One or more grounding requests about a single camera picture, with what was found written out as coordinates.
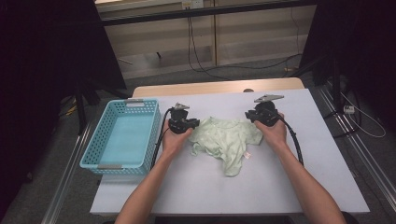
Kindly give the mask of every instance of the blue plastic basket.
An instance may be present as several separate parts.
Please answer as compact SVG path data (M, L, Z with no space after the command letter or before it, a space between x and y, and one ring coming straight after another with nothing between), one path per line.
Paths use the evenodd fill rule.
M79 165L98 175L146 175L159 123L155 99L110 101Z

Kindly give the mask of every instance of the human arm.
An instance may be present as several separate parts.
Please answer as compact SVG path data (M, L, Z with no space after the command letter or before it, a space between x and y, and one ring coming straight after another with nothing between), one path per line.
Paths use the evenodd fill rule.
M166 121L163 127L163 153L148 175L125 202L116 219L116 224L141 224L147 221L169 165L183 148L185 140L192 132L192 129L188 129L185 133L175 134L168 128L168 121Z
M288 175L300 206L310 223L346 223L330 193L298 162L286 142L286 126L278 121L267 127L254 122L265 141L273 149Z

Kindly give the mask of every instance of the white tabletop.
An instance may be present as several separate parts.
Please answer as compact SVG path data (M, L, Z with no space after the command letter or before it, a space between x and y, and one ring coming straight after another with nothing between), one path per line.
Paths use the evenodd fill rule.
M334 143L309 90L219 93L157 97L162 114L176 102L189 105L189 118L245 119L253 101L264 94L281 94L276 108L297 133L305 168L334 197L341 210L369 212L361 192ZM291 137L288 143L295 152ZM188 215L273 215L301 213L291 184L276 157L264 141L247 146L250 159L242 170L226 177L222 161L207 154L191 155L186 142L163 181L152 213L157 216ZM117 214L141 177L104 175L91 213Z

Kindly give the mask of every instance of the light green cloth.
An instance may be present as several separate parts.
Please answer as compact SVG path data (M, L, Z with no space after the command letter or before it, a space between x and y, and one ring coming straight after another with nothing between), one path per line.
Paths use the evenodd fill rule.
M253 123L241 119L202 119L189 140L194 143L191 154L203 151L223 160L224 174L235 176L242 168L246 144L258 145L262 132Z

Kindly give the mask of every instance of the forearm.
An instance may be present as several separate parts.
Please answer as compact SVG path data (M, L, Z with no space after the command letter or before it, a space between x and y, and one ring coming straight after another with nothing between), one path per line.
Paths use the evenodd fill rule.
M335 200L297 161L287 145L277 155L311 223L345 223Z
M172 157L161 155L146 178L129 196L116 223L146 223Z

